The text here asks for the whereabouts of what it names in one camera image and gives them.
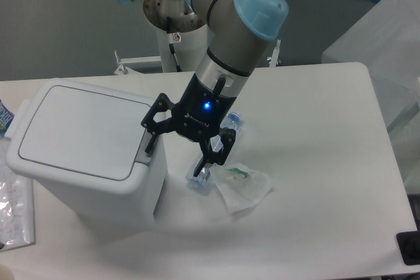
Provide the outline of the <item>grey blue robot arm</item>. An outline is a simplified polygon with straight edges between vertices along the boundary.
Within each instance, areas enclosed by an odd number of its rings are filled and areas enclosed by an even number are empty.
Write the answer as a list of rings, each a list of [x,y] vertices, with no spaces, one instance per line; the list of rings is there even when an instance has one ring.
[[[289,8],[285,0],[183,0],[213,32],[196,72],[177,103],[160,94],[142,120],[152,140],[167,132],[197,142],[202,157],[194,169],[225,163],[236,140],[222,120],[277,39]]]

